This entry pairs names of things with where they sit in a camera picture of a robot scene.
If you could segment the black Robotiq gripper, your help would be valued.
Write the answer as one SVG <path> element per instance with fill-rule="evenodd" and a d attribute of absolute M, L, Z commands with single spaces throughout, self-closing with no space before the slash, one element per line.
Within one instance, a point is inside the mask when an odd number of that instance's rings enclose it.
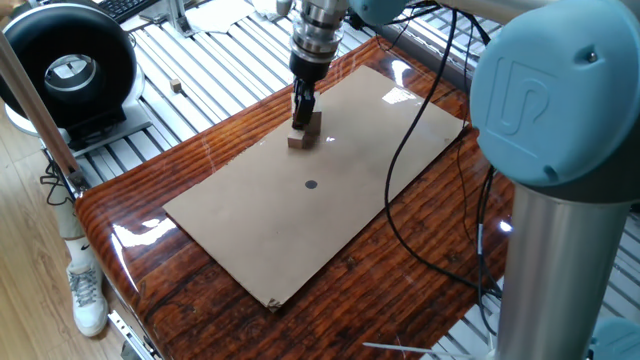
<path fill-rule="evenodd" d="M 330 62 L 314 63 L 292 53 L 289 68 L 295 79 L 292 92 L 292 112 L 299 106 L 299 128 L 304 130 L 311 120 L 315 105 L 315 84 L 324 79 L 329 71 Z"/>

